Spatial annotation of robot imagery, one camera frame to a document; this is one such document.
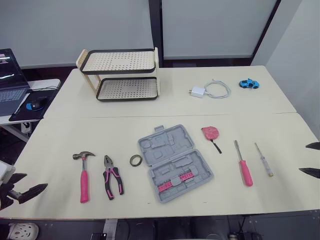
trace laptop screen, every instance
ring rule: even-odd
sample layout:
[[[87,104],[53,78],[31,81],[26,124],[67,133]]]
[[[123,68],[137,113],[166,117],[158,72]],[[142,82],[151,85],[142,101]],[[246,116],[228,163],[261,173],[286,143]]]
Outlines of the laptop screen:
[[[0,49],[0,90],[28,87],[11,49]]]

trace charger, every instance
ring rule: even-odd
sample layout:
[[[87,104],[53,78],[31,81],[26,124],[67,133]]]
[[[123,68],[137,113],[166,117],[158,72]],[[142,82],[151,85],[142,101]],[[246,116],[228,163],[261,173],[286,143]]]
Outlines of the charger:
[[[189,90],[189,93],[191,94],[191,96],[202,99],[205,94],[205,89],[203,87],[194,86],[192,90]]]
[[[226,90],[226,94],[222,95],[222,96],[213,95],[212,93],[210,93],[207,90],[207,87],[211,84],[220,84],[220,85],[224,86],[225,90]],[[224,98],[227,98],[230,96],[231,89],[223,81],[216,81],[216,80],[212,79],[212,81],[208,82],[204,87],[194,86],[192,88],[192,90],[189,90],[189,94],[193,97],[197,97],[197,98],[201,98],[201,99],[204,97],[205,94],[213,99],[224,99]]]

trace mouse pad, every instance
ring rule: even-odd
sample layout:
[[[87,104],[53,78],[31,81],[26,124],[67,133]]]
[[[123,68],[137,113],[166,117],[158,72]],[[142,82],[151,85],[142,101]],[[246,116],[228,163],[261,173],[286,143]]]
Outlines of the mouse pad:
[[[33,91],[29,94],[26,100],[21,104],[19,109],[11,115],[9,121],[22,121],[22,120],[35,120],[43,119],[44,114],[51,102],[54,100],[57,95],[57,90],[42,90],[42,91]],[[44,105],[44,108],[38,111],[28,110],[26,105],[32,101],[40,101],[43,98],[47,98],[47,102]]]

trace laptop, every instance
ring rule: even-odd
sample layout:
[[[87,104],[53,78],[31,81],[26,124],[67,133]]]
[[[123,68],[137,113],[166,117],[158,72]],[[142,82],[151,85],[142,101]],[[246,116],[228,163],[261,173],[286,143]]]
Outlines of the laptop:
[[[0,116],[13,114],[30,89],[14,53],[0,49]]]

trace tool case lid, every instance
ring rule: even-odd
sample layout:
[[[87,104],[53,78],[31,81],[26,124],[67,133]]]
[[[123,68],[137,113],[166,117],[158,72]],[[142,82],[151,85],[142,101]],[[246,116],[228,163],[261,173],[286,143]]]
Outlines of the tool case lid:
[[[194,142],[181,124],[165,129],[163,125],[154,128],[155,133],[139,139],[143,158],[148,166],[168,160],[193,149]]]

